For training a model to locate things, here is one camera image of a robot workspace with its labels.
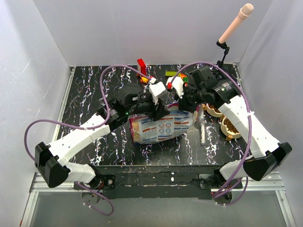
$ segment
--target black table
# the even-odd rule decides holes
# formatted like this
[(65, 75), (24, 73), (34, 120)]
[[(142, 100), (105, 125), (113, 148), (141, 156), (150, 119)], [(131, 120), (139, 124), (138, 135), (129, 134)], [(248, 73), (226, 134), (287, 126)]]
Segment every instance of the black table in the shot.
[[(177, 71), (183, 65), (151, 65), (148, 75), (166, 82), (165, 71)], [(99, 88), (100, 74), (106, 66), (76, 67), (62, 122), (80, 125), (87, 121), (102, 105)], [(183, 73), (188, 75), (194, 67)], [(232, 64), (224, 70), (237, 80)], [(104, 77), (104, 90), (107, 99), (115, 97), (117, 90), (126, 83), (140, 83), (136, 73), (122, 68), (113, 68)], [(173, 102), (173, 93), (168, 93), (167, 104)], [(238, 160), (243, 155), (245, 141), (226, 141), (220, 130), (220, 119), (205, 113), (207, 141), (200, 144), (201, 132), (198, 125), (185, 134), (172, 140), (152, 145), (134, 145), (130, 124), (121, 126), (107, 136), (101, 137), (75, 155), (71, 162), (94, 165), (208, 165), (223, 164)], [(58, 138), (66, 135), (69, 129), (61, 127)]]

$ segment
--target snack bag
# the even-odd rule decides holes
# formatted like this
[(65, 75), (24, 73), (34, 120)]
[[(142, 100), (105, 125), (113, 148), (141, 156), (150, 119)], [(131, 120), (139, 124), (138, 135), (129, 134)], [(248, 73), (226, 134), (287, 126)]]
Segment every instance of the snack bag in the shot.
[(135, 144), (153, 144), (182, 135), (191, 127), (197, 111), (180, 111), (178, 103), (167, 106), (170, 114), (154, 122), (146, 115), (131, 117), (131, 134)]

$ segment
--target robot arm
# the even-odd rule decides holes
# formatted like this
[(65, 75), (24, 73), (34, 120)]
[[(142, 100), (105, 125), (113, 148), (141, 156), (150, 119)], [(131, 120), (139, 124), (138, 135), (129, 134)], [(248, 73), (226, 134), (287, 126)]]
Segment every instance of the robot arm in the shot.
[[(69, 160), (97, 138), (109, 134), (127, 122), (132, 114), (147, 114), (157, 121), (170, 112), (165, 108), (161, 96), (166, 93), (162, 82), (151, 84), (149, 92), (142, 93), (137, 84), (126, 84), (115, 99), (109, 102), (110, 118), (103, 126), (92, 130), (75, 129), (66, 136), (35, 148), (35, 166), (50, 188), (63, 182), (96, 184), (96, 174), (87, 164), (70, 163)], [(106, 108), (101, 108), (82, 127), (100, 125), (106, 119)]]
[[(184, 84), (178, 77), (171, 83), (176, 90), (175, 99), (179, 101), (180, 110), (193, 112), (198, 104), (213, 104), (235, 126), (241, 136), (248, 141), (248, 115), (252, 121), (250, 144), (251, 156), (247, 157), (243, 166), (234, 178), (251, 177), (260, 181), (264, 176), (279, 166), (292, 148), (288, 143), (281, 144), (260, 123), (253, 112), (247, 113), (244, 98), (231, 81), (215, 78), (207, 65), (190, 73), (194, 84)], [(240, 160), (224, 164), (215, 171), (219, 185), (232, 175)]]

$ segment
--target white wall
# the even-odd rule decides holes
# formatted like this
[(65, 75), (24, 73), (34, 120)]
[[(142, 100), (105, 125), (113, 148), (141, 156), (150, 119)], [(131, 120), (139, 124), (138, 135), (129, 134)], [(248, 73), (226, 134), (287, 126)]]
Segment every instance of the white wall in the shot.
[(279, 171), (298, 227), (303, 226), (303, 2), (274, 0), (249, 44), (240, 73), (251, 108), (292, 153)]
[[(19, 226), (34, 176), (23, 135), (35, 119), (56, 119), (69, 67), (32, 0), (0, 0), (0, 226)], [(29, 132), (50, 141), (54, 126)]]
[(228, 40), (239, 62), (272, 0), (34, 0), (70, 66), (217, 62), (216, 41), (247, 2), (250, 18)]

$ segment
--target red object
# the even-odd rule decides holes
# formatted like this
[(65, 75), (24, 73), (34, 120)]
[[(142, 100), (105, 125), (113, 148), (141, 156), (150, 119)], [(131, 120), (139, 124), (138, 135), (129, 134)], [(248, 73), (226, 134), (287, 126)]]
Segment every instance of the red object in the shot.
[(171, 83), (169, 82), (169, 83), (167, 84), (167, 88), (168, 88), (168, 89), (171, 89), (171, 87), (172, 87), (172, 85), (171, 85)]
[(138, 71), (146, 76), (146, 65), (142, 58), (137, 60), (138, 62)]

